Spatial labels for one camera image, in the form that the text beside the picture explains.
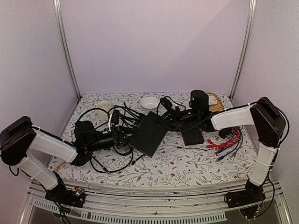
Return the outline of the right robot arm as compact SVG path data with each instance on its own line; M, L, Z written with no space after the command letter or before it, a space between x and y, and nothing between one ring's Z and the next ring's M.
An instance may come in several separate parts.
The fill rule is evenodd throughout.
M191 91L190 109L182 112L176 109L175 117L167 124L167 128L179 132L181 124L192 123L191 127L181 131L185 133L197 127L205 132L214 132L226 128L253 126L258 136L259 150L249 182L262 186L274 166L281 144L290 132L287 115L268 97L217 112L210 111L208 101L208 95L204 91Z

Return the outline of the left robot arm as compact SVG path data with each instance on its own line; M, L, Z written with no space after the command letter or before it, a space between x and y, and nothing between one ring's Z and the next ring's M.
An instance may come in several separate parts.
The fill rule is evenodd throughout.
M25 172L40 182L60 203L69 199L69 191L59 185L59 176L47 169L28 150L36 150L55 156L73 166L83 166L90 161L95 151L123 147L128 144L124 134L129 129L112 127L108 133L97 131L90 121L75 124L75 142L70 143L34 126L28 116L23 116L0 133L0 155L2 161Z

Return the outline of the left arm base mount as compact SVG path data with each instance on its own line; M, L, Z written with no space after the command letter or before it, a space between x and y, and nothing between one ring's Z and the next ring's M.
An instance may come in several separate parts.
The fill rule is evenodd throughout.
M64 185L57 185L51 190L47 190L45 199L57 204L69 205L72 207L83 208L86 194L82 189L75 187L67 189Z

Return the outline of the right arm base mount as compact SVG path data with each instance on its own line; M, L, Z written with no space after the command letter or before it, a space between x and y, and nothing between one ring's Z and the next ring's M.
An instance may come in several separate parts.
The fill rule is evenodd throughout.
M230 191L224 196L224 201L229 208L255 204L240 210L241 215L246 219L254 219L257 217L261 209L258 203L263 203L265 199L266 196L263 192L263 188L254 185L249 180L246 182L244 190Z

